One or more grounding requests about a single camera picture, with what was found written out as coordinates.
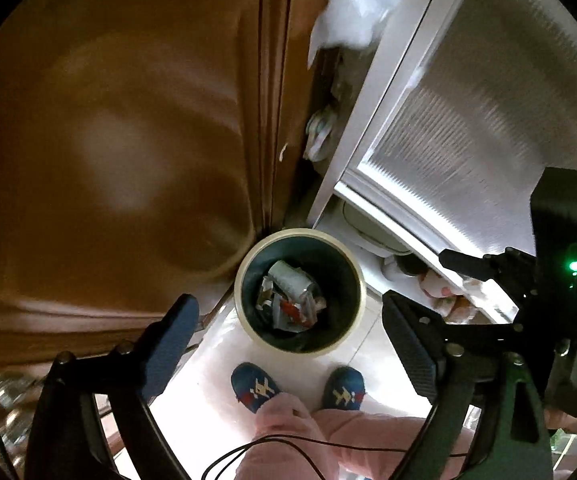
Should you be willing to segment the round trash bin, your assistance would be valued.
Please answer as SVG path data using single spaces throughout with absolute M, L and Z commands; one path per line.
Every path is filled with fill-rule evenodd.
M 295 356 L 320 356 L 360 324 L 367 290 L 359 263 L 339 240 L 287 229 L 256 244 L 238 268 L 235 309 L 248 336 Z

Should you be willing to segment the right blue slipper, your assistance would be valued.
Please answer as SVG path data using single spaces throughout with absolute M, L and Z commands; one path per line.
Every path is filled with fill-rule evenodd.
M 359 411 L 366 395 L 362 374 L 350 366 L 337 367 L 323 390 L 322 410 Z

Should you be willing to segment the red snack packet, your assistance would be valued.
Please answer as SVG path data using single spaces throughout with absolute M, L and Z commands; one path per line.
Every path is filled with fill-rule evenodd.
M 294 304 L 294 302 L 289 300 L 281 300 L 280 310 L 291 323 L 302 324 L 303 316 L 299 304 Z

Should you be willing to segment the pink trouser legs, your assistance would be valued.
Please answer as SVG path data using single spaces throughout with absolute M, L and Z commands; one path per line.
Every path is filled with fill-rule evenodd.
M 255 414 L 256 438 L 287 434 L 293 446 L 271 442 L 251 448 L 238 479 L 337 479 L 343 468 L 387 479 L 424 425 L 422 418 L 320 410 L 311 413 L 290 393 L 264 402 Z

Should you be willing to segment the crumpled clear plastic bag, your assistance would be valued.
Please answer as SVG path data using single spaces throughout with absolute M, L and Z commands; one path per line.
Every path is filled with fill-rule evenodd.
M 307 64 L 320 50 L 369 48 L 382 35 L 385 22 L 400 0 L 328 0 L 310 35 Z

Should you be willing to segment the left blue slipper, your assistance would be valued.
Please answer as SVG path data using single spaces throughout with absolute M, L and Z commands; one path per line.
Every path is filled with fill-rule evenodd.
M 243 404 L 253 414 L 281 392 L 279 386 L 262 368 L 249 362 L 234 368 L 231 386 L 238 403 Z

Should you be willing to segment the blue slipper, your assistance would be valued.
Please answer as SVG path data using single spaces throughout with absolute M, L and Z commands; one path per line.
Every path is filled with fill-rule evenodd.
M 234 368 L 231 386 L 238 403 L 243 404 L 253 414 L 281 392 L 279 386 L 262 368 L 249 362 Z
M 362 374 L 350 366 L 337 367 L 323 390 L 322 410 L 359 411 L 366 395 Z

